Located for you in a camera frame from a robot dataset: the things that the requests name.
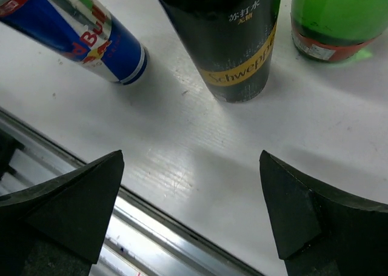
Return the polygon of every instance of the schweppes can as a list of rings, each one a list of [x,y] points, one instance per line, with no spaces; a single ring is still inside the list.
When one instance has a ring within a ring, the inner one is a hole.
[[[209,90],[231,103],[267,83],[280,0],[159,0]]]

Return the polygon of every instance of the yellow label band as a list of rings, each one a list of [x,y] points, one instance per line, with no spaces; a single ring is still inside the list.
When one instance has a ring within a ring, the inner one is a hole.
[[[205,82],[216,86],[232,86],[245,81],[254,75],[267,60],[273,49],[275,40],[276,24],[272,29],[267,41],[250,59],[241,65],[222,72],[209,72],[198,69]]]

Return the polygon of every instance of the red bull can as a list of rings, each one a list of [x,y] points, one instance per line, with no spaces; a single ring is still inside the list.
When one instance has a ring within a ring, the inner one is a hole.
[[[135,82],[147,53],[97,0],[0,0],[0,21],[110,82]]]

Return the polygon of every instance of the white surface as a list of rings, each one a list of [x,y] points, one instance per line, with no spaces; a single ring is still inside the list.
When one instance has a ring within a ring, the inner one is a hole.
[[[307,61],[282,0],[268,85],[230,105],[204,87],[156,0],[100,1],[151,53],[143,81],[111,85],[0,26],[0,107],[87,161],[122,149],[126,186],[270,276],[286,270],[261,192],[263,149],[388,203],[387,33],[344,64]]]

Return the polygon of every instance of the soda can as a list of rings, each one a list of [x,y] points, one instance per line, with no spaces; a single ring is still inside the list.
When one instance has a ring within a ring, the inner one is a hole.
[[[144,47],[97,0],[0,0],[0,21],[110,82],[146,69]]]
[[[209,90],[244,102],[267,83],[280,0],[159,0]]]

